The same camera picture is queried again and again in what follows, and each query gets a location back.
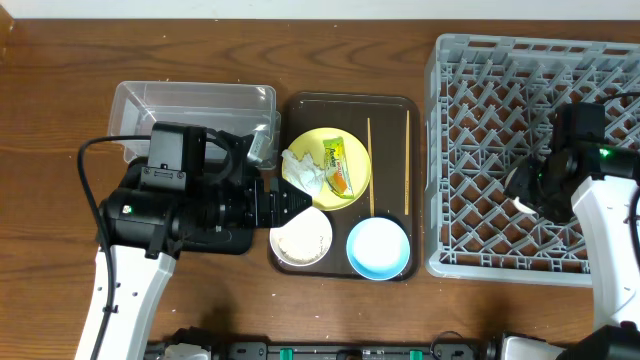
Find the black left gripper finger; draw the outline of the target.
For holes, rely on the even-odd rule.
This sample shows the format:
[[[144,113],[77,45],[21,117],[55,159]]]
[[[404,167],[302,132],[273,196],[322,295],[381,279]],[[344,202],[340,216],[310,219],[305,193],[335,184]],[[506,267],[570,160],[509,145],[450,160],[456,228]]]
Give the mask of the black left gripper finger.
[[[277,192],[281,202],[287,206],[311,206],[313,203],[309,194],[284,178],[277,179]]]
[[[310,208],[310,205],[282,208],[277,212],[277,226],[282,227]]]

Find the white bowl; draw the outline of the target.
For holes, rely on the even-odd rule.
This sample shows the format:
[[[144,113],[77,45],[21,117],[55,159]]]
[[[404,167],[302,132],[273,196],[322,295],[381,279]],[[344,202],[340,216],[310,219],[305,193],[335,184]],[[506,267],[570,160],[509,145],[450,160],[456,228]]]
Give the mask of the white bowl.
[[[294,267],[315,264],[329,251],[333,228],[327,216],[310,207],[286,225],[269,233],[271,250],[283,263]]]

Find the white rice pile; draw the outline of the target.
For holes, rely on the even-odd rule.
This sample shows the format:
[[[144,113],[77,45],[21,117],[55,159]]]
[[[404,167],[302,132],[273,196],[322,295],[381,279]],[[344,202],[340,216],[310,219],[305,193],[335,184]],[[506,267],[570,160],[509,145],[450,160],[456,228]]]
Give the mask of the white rice pile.
[[[307,231],[304,225],[287,226],[274,234],[277,248],[292,263],[307,264],[319,258],[325,249],[328,237],[321,230],[312,227]]]

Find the green snack wrapper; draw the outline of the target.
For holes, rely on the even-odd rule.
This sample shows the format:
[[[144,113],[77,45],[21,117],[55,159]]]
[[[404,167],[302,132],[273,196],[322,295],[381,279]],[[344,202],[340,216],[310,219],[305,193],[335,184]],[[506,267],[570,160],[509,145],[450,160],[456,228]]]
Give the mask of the green snack wrapper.
[[[342,199],[354,197],[351,185],[345,144],[342,137],[330,138],[323,141],[325,180],[331,191]]]

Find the yellow plate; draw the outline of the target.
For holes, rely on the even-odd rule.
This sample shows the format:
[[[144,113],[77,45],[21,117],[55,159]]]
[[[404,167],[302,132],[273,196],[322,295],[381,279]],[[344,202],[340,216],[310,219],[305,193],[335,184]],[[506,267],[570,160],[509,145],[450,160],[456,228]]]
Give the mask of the yellow plate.
[[[330,138],[342,137],[345,144],[348,172],[354,191],[352,199],[342,199],[336,196],[325,183],[320,194],[313,197],[313,206],[322,211],[335,211],[354,204],[367,190],[369,185],[370,163],[368,150],[362,142],[351,133],[338,128],[315,128],[304,132],[295,138],[288,146],[298,158],[306,152],[313,157],[316,165],[324,167],[323,141]]]

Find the light blue bowl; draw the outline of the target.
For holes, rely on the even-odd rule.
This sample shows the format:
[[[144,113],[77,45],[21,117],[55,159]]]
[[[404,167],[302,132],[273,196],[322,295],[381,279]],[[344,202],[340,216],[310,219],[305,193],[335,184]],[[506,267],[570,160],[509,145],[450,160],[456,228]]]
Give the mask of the light blue bowl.
[[[354,226],[345,250],[352,269],[373,281],[399,276],[411,256],[409,238],[403,228],[383,217],[368,218]]]

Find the wooden chopstick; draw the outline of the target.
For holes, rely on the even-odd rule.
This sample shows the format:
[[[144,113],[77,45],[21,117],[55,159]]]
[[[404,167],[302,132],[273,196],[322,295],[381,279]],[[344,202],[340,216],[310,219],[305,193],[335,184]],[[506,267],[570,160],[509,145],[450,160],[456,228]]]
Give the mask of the wooden chopstick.
[[[406,111],[405,124],[405,162],[404,162],[404,215],[408,216],[410,212],[410,111]]]
[[[367,150],[370,163],[369,175],[369,213],[370,217],[375,216],[375,193],[374,193],[374,174],[373,174],[373,142],[371,119],[367,118]]]

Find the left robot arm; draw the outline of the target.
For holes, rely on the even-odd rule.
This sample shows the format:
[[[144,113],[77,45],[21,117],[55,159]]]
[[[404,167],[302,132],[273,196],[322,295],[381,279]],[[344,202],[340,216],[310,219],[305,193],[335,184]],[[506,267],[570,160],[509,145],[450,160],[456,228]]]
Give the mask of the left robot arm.
[[[97,207],[94,290],[78,359],[140,359],[162,293],[184,252],[241,254],[256,228],[280,227],[311,205],[281,178],[130,166]]]

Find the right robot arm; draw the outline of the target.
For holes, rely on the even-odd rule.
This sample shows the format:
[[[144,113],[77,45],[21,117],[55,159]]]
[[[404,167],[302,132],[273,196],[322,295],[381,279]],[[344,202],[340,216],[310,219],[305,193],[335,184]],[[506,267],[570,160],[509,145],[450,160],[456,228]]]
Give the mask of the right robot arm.
[[[639,154],[602,144],[530,158],[506,178],[517,209],[548,220],[576,218],[586,244],[594,331],[560,348],[523,335],[490,342],[488,359],[636,359],[639,356]]]

